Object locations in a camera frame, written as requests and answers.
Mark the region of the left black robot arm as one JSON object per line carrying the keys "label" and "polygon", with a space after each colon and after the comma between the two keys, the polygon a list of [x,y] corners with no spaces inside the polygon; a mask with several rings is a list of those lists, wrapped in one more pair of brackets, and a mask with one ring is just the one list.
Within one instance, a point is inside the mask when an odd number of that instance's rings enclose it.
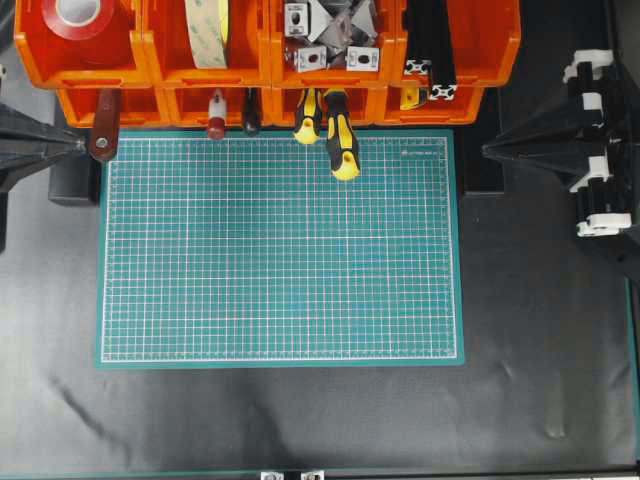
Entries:
{"label": "left black robot arm", "polygon": [[1,252],[6,247],[9,192],[22,179],[87,153],[84,138],[1,103]]}

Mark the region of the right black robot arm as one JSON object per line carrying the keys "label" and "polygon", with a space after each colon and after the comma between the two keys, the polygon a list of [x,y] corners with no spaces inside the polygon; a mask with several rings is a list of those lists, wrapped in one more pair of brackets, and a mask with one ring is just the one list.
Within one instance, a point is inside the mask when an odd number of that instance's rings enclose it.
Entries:
{"label": "right black robot arm", "polygon": [[578,50],[568,98],[499,135],[484,157],[556,174],[576,202],[576,234],[639,280],[639,86],[612,50]]}

